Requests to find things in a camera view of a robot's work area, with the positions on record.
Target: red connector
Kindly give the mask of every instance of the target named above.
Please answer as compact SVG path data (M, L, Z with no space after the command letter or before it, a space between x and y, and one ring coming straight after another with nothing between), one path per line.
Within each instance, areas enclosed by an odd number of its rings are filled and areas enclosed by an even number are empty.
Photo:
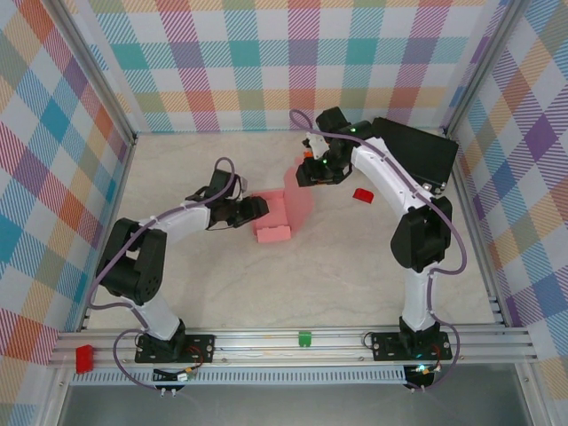
M362 188L357 188L353 194L353 198L368 202L369 204L373 202L374 197L375 195L372 192Z
M75 371L78 375L92 371L94 364L93 352L94 350L89 344L75 349Z

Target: black mounting plate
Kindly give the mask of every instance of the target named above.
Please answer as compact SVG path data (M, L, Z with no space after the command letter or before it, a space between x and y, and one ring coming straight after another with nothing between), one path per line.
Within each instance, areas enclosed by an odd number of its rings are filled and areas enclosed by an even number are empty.
M452 359L452 347L449 345L447 333L439 332L432 344L440 349L440 360ZM373 333L371 335L371 348L373 348L373 359L375 361L412 361L421 363L422 361L438 360L437 353L432 348L427 348L420 353L420 356L411 358L408 351L400 342L398 333Z
M200 362L199 355L190 352L189 347L195 346L203 355L203 364L213 362L213 353L215 352L215 336L214 335L185 335L184 349L176 360L171 360L171 354L163 353L155 345L155 343L147 336L141 335L138 338L138 349L134 356L134 362L137 364L195 364Z

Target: green connector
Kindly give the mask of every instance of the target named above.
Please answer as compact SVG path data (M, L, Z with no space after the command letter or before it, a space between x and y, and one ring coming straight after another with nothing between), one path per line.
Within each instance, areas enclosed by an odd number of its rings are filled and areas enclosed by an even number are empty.
M312 332L311 331L301 331L298 333L298 343L301 348L309 348L312 346Z

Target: checkered fabric wall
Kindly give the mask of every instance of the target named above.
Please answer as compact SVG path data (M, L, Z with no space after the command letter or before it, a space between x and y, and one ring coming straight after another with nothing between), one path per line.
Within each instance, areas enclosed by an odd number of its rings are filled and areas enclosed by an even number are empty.
M39 0L0 2L0 425L26 425L69 331L126 142Z
M437 128L507 2L66 0L133 125L153 132L289 129L290 108L337 105Z
M502 293L568 422L566 22L567 2L532 1L457 137Z

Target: white floor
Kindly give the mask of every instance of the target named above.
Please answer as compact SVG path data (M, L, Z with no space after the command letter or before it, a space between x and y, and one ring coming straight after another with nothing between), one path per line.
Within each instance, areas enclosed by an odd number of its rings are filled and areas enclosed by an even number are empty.
M141 219L178 205L209 182L216 158L233 159L249 190L282 187L301 155L297 132L236 132L142 137L119 217ZM375 193L354 200L357 187ZM201 232L168 248L162 293L188 327L315 327L398 324L403 270L390 240L398 221L359 172L341 185L313 189L315 210L291 241L258 244L248 225ZM458 277L440 277L436 310L455 323L489 323L485 287L453 185L446 196L466 241L469 264ZM445 267L459 263L457 245ZM103 289L97 302L112 297ZM93 312L89 328L136 326L122 309Z

